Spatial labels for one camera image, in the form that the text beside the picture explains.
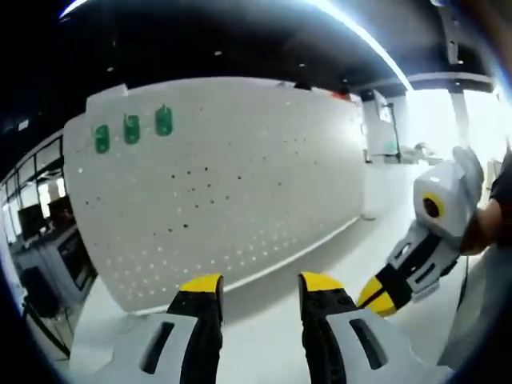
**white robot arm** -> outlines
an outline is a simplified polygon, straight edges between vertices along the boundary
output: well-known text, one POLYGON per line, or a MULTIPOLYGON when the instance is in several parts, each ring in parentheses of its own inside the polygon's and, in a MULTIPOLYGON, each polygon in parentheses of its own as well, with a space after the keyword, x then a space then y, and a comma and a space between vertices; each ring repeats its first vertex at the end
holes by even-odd
POLYGON ((416 219, 362 290, 359 307, 393 314, 434 292, 454 267, 482 196, 483 172, 471 148, 455 147, 453 155, 414 181, 416 219))

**computer monitor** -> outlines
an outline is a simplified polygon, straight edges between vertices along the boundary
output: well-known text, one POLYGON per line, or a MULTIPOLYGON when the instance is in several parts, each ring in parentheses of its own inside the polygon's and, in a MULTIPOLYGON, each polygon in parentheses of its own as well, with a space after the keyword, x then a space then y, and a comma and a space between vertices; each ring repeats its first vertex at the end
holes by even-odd
POLYGON ((18 212, 23 240, 39 235, 39 230, 47 225, 40 205, 28 206, 18 212))

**white pegboard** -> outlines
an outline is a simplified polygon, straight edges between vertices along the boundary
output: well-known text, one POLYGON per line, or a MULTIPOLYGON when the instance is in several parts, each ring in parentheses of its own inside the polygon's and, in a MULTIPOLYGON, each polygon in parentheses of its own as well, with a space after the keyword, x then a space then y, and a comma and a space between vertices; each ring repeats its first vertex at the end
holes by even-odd
POLYGON ((332 234, 363 204, 355 104, 239 78, 168 82, 88 103, 64 128, 66 185, 90 256, 126 311, 179 284, 247 281, 332 234), (154 112, 174 131, 156 135, 154 112), (124 143, 125 114, 141 138, 124 143), (97 154, 91 127, 108 124, 97 154))

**person's arm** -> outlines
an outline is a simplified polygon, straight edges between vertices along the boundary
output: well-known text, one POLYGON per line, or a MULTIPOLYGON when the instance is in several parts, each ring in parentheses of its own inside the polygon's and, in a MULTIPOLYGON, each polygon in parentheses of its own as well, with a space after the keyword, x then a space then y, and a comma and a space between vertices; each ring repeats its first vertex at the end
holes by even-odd
POLYGON ((493 182, 489 202, 477 210, 466 228, 461 254, 479 254, 493 243, 512 246, 512 164, 504 160, 503 166, 493 182))

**sleeve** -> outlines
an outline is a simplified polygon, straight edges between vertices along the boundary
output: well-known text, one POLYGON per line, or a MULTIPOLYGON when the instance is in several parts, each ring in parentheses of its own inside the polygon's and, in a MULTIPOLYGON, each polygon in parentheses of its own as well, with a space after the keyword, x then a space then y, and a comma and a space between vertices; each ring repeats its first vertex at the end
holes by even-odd
POLYGON ((505 167, 490 189, 490 198, 498 202, 502 210, 502 226, 498 233, 498 246, 512 246, 512 163, 505 167))

